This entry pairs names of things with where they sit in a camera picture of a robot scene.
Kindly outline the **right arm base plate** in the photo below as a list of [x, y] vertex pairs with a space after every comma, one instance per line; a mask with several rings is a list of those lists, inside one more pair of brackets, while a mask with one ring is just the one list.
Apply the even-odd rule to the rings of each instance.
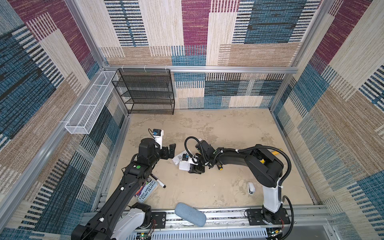
[[245, 216], [248, 218], [250, 226], [291, 224], [291, 219], [285, 208], [280, 208], [276, 213], [264, 209], [247, 209]]

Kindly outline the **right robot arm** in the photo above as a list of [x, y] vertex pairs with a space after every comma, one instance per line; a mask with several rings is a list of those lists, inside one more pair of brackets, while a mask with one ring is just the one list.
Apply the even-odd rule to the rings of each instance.
[[282, 150], [256, 144], [245, 149], [217, 148], [214, 149], [206, 141], [195, 137], [187, 137], [184, 142], [189, 157], [194, 157], [187, 147], [188, 140], [195, 140], [198, 153], [195, 156], [198, 163], [209, 167], [222, 167], [224, 165], [246, 166], [250, 169], [256, 180], [263, 186], [264, 203], [261, 215], [267, 225], [280, 224], [285, 216], [282, 196], [283, 182], [292, 170], [289, 156]]

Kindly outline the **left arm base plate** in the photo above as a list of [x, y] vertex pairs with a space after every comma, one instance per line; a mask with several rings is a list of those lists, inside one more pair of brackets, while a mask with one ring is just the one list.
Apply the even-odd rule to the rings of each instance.
[[144, 229], [164, 229], [166, 227], [166, 212], [151, 212], [150, 214], [145, 215], [145, 219], [141, 227]]

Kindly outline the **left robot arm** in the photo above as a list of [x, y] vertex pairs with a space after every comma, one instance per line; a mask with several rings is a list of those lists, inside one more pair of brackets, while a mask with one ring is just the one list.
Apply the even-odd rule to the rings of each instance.
[[85, 226], [78, 225], [73, 230], [72, 240], [112, 240], [118, 239], [118, 234], [126, 236], [143, 224], [146, 213], [142, 209], [132, 208], [133, 216], [131, 224], [129, 217], [122, 220], [124, 210], [136, 192], [143, 186], [160, 159], [172, 159], [175, 156], [176, 144], [161, 147], [153, 138], [142, 139], [139, 144], [139, 152], [135, 154], [131, 162], [125, 167], [123, 177], [94, 217]]

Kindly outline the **white remote control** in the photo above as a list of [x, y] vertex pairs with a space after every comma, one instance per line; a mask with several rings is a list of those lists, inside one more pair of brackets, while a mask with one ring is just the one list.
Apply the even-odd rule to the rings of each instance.
[[184, 154], [187, 154], [187, 151], [186, 151], [186, 150], [184, 150], [184, 151], [182, 151], [181, 153], [175, 155], [175, 157], [172, 159], [173, 163], [174, 163], [176, 166], [180, 163], [180, 161], [182, 161], [182, 159], [183, 159], [183, 155], [184, 155]]

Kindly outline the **red remote control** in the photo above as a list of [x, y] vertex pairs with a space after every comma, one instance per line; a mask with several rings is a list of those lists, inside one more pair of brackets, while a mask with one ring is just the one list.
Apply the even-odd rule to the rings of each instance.
[[189, 171], [190, 170], [190, 167], [191, 167], [191, 164], [189, 162], [186, 162], [186, 161], [180, 161], [179, 162], [179, 170], [181, 171]]

